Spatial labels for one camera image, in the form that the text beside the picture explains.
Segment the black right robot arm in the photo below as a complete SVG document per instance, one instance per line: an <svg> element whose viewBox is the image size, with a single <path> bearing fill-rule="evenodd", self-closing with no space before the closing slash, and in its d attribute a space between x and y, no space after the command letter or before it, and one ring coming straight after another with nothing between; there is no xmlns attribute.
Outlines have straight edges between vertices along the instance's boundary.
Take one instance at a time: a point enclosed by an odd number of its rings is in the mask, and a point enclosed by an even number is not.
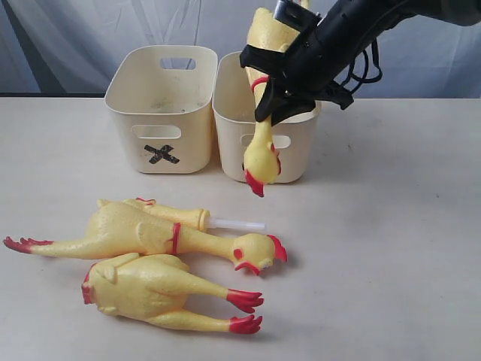
<svg viewBox="0 0 481 361"><path fill-rule="evenodd" d="M294 1L279 1L274 19L297 30L298 36L285 51L263 50L247 45L240 55L242 67L254 68L268 76L265 94L256 106L255 119L267 118L276 125L285 119L313 110L317 101L332 102L346 109L355 89L376 83L382 74L368 77L354 73L355 60L363 55L365 66L379 64L377 37L402 20L424 16L459 26L480 22L480 3L466 1L343 0L325 16L315 14ZM346 69L343 83L335 78Z"/></svg>

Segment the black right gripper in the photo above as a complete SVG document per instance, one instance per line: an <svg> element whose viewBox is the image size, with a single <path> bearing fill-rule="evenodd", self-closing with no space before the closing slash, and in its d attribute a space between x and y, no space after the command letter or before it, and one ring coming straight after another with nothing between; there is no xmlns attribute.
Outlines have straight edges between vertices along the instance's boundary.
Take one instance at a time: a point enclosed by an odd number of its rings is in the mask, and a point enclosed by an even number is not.
<svg viewBox="0 0 481 361"><path fill-rule="evenodd" d="M278 124L316 108L314 100L333 102L345 109L376 65L376 2L337 1L316 26L310 26L286 52L246 45L241 68L253 68L270 77L284 77L287 91L268 78L256 106L256 122Z"/></svg>

